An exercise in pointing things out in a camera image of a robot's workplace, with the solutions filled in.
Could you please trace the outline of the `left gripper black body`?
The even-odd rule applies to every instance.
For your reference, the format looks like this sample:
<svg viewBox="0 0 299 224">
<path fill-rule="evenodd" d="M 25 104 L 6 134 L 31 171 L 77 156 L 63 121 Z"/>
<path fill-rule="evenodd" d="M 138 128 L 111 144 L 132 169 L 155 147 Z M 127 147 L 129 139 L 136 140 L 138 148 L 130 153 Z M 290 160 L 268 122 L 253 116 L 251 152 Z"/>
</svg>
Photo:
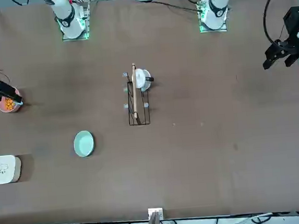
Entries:
<svg viewBox="0 0 299 224">
<path fill-rule="evenodd" d="M 280 55 L 285 56 L 297 54 L 299 53 L 299 38 L 297 37 L 299 32 L 299 6 L 290 7 L 288 12 L 283 17 L 283 21 L 288 37 L 283 41 L 280 39 L 275 41 L 281 47 L 293 50 L 281 50 Z"/>
</svg>

